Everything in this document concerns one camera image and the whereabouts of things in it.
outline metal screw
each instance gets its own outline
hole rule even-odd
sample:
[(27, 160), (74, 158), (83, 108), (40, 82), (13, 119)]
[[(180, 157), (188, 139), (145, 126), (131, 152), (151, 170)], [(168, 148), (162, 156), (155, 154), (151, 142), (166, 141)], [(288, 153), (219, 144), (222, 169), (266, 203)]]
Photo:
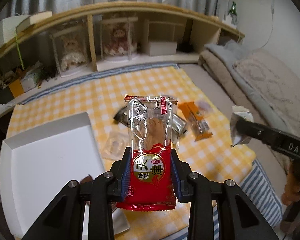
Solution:
[(228, 179), (226, 181), (226, 184), (229, 186), (229, 187), (233, 187), (235, 185), (235, 182), (232, 180), (232, 179)]
[(104, 177), (106, 178), (111, 178), (113, 176), (113, 173), (111, 171), (106, 171), (104, 174), (103, 174)]
[(197, 178), (199, 177), (199, 174), (196, 173), (196, 172), (191, 172), (191, 173), (189, 174), (189, 177), (190, 177), (191, 179), (197, 179)]
[(68, 186), (69, 187), (75, 187), (75, 186), (77, 186), (77, 184), (78, 183), (75, 180), (71, 180), (71, 181), (69, 181)]

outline gold circular logo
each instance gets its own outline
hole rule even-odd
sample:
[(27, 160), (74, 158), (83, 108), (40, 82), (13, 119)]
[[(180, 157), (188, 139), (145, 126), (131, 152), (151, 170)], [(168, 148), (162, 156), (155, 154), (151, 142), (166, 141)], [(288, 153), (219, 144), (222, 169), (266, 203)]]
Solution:
[(162, 158), (155, 153), (149, 153), (139, 155), (134, 159), (132, 171), (138, 180), (157, 184), (165, 169)]

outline white wall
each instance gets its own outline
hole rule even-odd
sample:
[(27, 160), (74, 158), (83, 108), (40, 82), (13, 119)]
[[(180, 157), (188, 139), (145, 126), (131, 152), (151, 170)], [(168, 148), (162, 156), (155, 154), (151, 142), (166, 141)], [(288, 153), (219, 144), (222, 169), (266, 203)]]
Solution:
[[(263, 46), (271, 32), (272, 0), (233, 1), (237, 6), (238, 30), (246, 35), (243, 44), (249, 50)], [(300, 77), (300, 12), (291, 0), (275, 0), (273, 33), (264, 49)]]

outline white shelf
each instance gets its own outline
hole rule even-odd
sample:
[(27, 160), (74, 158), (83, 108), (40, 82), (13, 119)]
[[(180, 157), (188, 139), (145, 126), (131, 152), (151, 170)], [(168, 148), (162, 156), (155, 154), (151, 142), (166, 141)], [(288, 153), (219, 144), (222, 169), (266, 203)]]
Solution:
[(109, 69), (148, 64), (155, 62), (175, 62), (175, 63), (198, 63), (199, 54), (198, 53), (184, 53), (177, 52), (174, 55), (162, 55), (162, 56), (148, 56), (146, 54), (140, 54), (132, 60), (126, 61), (101, 61), (98, 58), (97, 69), (98, 71), (105, 71)]
[[(132, 65), (140, 65), (140, 64), (148, 64), (148, 63), (156, 63), (156, 62), (174, 62), (174, 63), (198, 63), (199, 60), (199, 54), (197, 53), (183, 53), (183, 52), (177, 52), (174, 55), (163, 55), (163, 56), (148, 56), (146, 54), (138, 55), (138, 57), (135, 57), (134, 59), (130, 61), (120, 61), (120, 62), (114, 62), (114, 61), (98, 61), (97, 62), (97, 68), (98, 72), (105, 71), (109, 69), (119, 68), (119, 67), (125, 67), (125, 66), (132, 66)], [(62, 84), (64, 82), (67, 82), (69, 80), (87, 76), (89, 74), (93, 73), (92, 66), (90, 65), (86, 69), (71, 75), (67, 77), (60, 77), (57, 76), (57, 79), (52, 78), (49, 81), (42, 81), (41, 88), (34, 88), (29, 90), (28, 92), (16, 97), (15, 99), (11, 100), (8, 104), (19, 104), (23, 100), (35, 95), (36, 93), (39, 93), (41, 91), (44, 91), (45, 89), (54, 87), (56, 85)]]

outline white tray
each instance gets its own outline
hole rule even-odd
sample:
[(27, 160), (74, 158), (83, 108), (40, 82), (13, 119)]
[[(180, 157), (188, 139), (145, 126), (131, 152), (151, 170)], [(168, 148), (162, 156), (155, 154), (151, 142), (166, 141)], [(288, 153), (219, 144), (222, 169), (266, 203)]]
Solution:
[[(95, 179), (104, 171), (87, 113), (5, 139), (0, 153), (0, 192), (11, 233), (22, 238), (68, 181), (80, 181), (88, 174)], [(88, 235), (88, 212), (86, 206), (83, 239)], [(129, 228), (127, 223), (122, 228), (122, 217), (120, 223), (120, 231)]]

